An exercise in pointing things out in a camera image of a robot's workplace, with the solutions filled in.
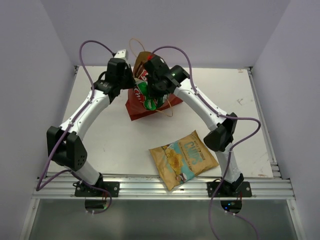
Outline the light green Chuba chips bag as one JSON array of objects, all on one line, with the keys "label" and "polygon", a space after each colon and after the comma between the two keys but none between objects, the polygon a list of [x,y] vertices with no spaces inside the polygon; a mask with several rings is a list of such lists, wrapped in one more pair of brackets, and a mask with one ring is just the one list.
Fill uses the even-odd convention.
[{"label": "light green Chuba chips bag", "polygon": [[148,83],[146,81],[139,80],[136,82],[136,86],[142,95],[144,95],[145,97],[149,97]]}]

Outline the red Chuba chips bag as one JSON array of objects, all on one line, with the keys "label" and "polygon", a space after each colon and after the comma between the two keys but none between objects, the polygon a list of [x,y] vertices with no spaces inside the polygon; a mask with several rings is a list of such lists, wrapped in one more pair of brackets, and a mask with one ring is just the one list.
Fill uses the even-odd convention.
[{"label": "red Chuba chips bag", "polygon": [[147,79],[147,71],[144,69],[142,70],[142,72],[140,74],[138,74],[138,76],[135,78],[135,81],[136,81],[136,86],[135,88],[133,89],[133,92],[135,94],[135,96],[137,97],[137,99],[143,104],[144,101],[146,100],[146,97],[144,95],[141,94],[141,92],[139,91],[139,89],[137,88],[137,82],[138,81],[145,81],[145,82],[148,82],[148,79]]}]

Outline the dark green chips bag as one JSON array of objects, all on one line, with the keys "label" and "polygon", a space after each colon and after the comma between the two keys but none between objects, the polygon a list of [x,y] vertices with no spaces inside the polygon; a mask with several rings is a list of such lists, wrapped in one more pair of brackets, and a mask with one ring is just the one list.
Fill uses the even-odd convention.
[{"label": "dark green chips bag", "polygon": [[145,101],[143,102],[143,106],[148,111],[155,111],[162,107],[164,103],[167,101],[168,96],[162,96],[162,97],[146,97]]}]

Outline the red brown paper bag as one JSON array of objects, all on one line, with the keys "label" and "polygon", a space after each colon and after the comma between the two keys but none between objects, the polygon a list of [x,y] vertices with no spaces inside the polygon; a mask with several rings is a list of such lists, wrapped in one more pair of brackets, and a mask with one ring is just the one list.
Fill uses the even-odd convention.
[{"label": "red brown paper bag", "polygon": [[[141,45],[142,51],[140,53],[138,54],[134,53],[134,50],[132,47],[132,41],[136,41]],[[131,38],[129,40],[129,48],[133,53],[133,55],[136,57],[134,67],[133,67],[133,76],[135,79],[138,77],[138,74],[142,72],[142,70],[145,70],[143,64],[148,60],[148,58],[152,55],[152,53],[147,51],[143,46],[143,44],[136,38]],[[162,113],[167,117],[172,117],[174,115],[173,106],[176,106],[183,102],[180,98],[176,97],[175,95],[169,94],[167,95],[167,100],[162,107],[153,111],[146,110],[144,108],[143,103],[141,103],[135,96],[134,88],[131,88],[127,91],[127,101],[125,103],[125,107],[132,121],[146,117],[146,116],[150,116],[154,113]]]}]

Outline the tan kettle chips bag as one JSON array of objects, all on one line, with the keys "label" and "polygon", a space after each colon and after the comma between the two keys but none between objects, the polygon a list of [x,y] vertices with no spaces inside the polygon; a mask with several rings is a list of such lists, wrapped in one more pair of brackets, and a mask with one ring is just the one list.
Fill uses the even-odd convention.
[{"label": "tan kettle chips bag", "polygon": [[149,150],[168,191],[219,166],[197,131],[172,143]]}]

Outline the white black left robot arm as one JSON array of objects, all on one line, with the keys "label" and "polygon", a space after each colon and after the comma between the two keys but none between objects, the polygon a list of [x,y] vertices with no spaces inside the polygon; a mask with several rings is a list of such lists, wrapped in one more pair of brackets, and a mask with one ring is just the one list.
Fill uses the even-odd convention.
[{"label": "white black left robot arm", "polygon": [[105,79],[93,84],[85,101],[69,120],[47,130],[49,159],[86,182],[86,190],[92,196],[101,195],[104,184],[101,174],[87,162],[88,153],[83,139],[92,123],[120,95],[121,90],[131,89],[135,83],[127,61],[124,58],[111,58],[107,63]]}]

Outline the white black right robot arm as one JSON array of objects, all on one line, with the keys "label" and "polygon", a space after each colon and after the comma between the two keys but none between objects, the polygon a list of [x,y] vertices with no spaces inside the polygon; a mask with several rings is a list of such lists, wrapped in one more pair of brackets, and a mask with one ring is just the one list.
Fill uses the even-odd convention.
[{"label": "white black right robot arm", "polygon": [[147,71],[148,93],[152,98],[173,94],[183,100],[206,124],[205,145],[216,153],[222,172],[222,189],[227,196],[241,190],[244,176],[232,152],[238,117],[226,113],[209,100],[194,84],[191,72],[179,65],[170,68],[158,55],[151,54],[143,64]]}]

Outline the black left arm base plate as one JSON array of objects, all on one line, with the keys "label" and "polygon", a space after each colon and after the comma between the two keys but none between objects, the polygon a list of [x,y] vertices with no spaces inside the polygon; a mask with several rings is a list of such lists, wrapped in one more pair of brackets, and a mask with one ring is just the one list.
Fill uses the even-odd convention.
[{"label": "black left arm base plate", "polygon": [[74,182],[75,197],[118,197],[120,191],[120,183],[118,181],[104,181],[100,182],[98,186],[86,185],[84,182]]}]

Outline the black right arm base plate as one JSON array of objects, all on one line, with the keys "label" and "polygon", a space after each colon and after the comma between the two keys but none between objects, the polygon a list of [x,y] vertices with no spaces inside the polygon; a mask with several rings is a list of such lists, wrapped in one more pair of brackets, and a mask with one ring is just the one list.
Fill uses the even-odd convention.
[{"label": "black right arm base plate", "polygon": [[206,183],[207,194],[209,198],[212,196],[218,198],[250,198],[253,196],[251,185],[248,181],[243,181],[239,186],[236,187],[232,186],[225,180],[223,181],[222,185],[218,187],[220,182],[220,179],[215,179]]}]

